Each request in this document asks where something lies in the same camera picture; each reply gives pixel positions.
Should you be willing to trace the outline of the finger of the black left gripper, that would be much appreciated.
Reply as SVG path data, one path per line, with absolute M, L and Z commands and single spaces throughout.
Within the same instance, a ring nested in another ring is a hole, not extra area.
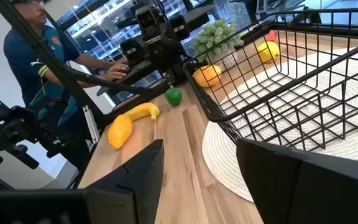
M 175 39 L 177 41 L 182 41 L 189 38 L 191 31 L 188 25 L 188 23 L 190 22 L 188 14 L 173 17 L 168 21 L 173 29 Z
M 121 42 L 120 47 L 129 64 L 138 64 L 143 61 L 146 54 L 146 46 L 141 36 L 124 40 Z

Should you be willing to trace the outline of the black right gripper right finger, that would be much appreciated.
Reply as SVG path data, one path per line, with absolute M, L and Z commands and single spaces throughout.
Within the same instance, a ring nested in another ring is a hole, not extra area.
M 248 139 L 236 154 L 264 223 L 358 223 L 358 161 Z

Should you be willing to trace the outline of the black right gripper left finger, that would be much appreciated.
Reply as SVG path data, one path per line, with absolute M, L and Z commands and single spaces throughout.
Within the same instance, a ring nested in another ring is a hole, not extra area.
M 154 224 L 162 189 L 164 146 L 157 139 L 87 187 L 91 223 Z

